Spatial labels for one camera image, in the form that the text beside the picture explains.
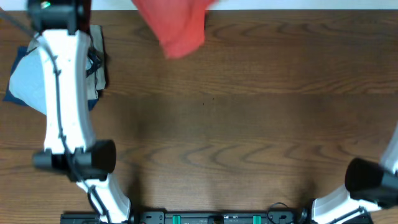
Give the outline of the red soccer t-shirt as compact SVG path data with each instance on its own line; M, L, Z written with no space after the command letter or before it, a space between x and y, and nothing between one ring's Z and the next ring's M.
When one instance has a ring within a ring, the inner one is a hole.
M205 42L205 17L215 0L132 0L167 58L193 53Z

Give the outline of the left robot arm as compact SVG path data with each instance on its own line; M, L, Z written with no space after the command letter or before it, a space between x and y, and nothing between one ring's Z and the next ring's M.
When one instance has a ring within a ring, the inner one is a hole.
M66 214L62 223L129 223L131 203L113 175L116 146L97 140L90 121L86 63L90 1L28 1L44 71L47 128L36 168L68 177L86 192L94 215Z

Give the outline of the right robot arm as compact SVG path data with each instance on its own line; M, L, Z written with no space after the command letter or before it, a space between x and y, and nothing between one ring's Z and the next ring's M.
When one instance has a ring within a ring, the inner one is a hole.
M397 206L397 131L379 162L353 159L345 183L332 193L316 198L309 223L372 223L372 212Z

